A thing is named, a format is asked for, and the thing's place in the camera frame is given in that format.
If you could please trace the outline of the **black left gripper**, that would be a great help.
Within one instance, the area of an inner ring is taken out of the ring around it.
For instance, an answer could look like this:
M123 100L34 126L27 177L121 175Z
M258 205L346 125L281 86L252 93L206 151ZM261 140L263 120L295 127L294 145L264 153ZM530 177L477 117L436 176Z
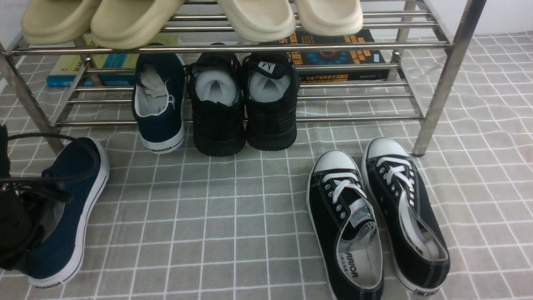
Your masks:
M6 271L41 271L34 254L45 239L45 224L53 213L43 196L20 192L12 182L1 182L1 268Z

